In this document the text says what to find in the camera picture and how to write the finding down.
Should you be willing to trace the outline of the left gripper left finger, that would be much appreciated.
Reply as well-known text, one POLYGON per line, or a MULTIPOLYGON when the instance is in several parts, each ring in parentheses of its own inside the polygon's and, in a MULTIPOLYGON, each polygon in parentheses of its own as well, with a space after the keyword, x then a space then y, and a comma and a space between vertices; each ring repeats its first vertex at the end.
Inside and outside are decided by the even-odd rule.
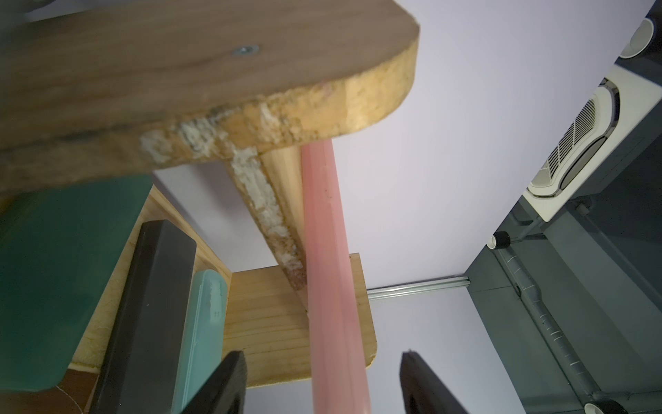
POLYGON ((242 414, 248 381, 243 351, 231 351, 186 405, 183 414, 242 414))

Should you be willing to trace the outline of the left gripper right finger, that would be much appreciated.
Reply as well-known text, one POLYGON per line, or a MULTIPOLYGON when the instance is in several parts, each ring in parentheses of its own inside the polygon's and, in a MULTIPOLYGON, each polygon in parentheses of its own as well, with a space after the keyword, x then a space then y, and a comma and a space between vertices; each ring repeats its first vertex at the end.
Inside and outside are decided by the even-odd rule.
POLYGON ((403 353, 399 376, 406 413, 455 413, 450 391, 417 352, 403 353))

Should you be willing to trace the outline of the black pencil case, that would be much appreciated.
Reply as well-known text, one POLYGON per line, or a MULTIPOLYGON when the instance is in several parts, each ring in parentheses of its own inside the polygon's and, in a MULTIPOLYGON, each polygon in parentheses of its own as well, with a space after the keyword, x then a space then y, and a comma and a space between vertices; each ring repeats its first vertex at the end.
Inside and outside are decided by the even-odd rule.
POLYGON ((91 412, 170 412, 196 251, 167 220, 141 226, 91 412))

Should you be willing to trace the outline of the light pink pencil case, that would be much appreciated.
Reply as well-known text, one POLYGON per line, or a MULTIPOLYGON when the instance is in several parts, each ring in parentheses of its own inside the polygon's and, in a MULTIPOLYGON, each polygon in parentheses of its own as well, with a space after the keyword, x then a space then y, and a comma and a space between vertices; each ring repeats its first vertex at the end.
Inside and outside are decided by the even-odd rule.
POLYGON ((316 413, 368 413, 367 364, 331 141, 301 150, 316 413))

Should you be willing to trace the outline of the dark green pencil case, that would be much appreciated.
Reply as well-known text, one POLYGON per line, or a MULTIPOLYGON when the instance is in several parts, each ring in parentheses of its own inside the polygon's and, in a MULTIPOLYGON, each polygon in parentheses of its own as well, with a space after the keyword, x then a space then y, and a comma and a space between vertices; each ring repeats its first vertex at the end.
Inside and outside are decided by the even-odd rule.
POLYGON ((1 388, 64 377, 153 187, 147 175, 37 191, 1 216, 1 388))

